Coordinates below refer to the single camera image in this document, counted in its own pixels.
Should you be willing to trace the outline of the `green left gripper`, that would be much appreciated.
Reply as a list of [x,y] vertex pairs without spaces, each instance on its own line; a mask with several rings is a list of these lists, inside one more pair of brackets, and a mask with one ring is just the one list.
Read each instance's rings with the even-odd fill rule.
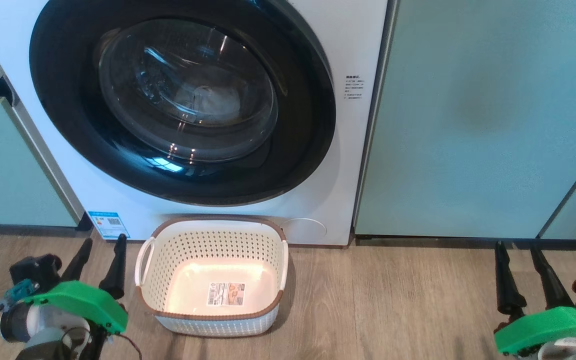
[[55,306],[103,326],[111,334],[125,333],[128,313],[117,300],[125,296],[127,241],[126,234],[118,236],[113,248],[114,258],[99,288],[78,281],[93,248],[93,239],[87,238],[62,272],[58,285],[50,291],[26,296],[22,301],[33,305]]

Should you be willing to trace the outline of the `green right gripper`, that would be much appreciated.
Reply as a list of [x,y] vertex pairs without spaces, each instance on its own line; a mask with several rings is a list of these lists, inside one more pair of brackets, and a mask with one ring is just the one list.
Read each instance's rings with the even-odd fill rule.
[[494,333],[494,342],[501,354],[519,355],[535,346],[576,337],[574,302],[542,250],[531,246],[530,254],[541,278],[546,310],[524,316],[527,301],[519,293],[510,270],[506,246],[502,241],[494,246],[497,310],[507,316],[522,316]]

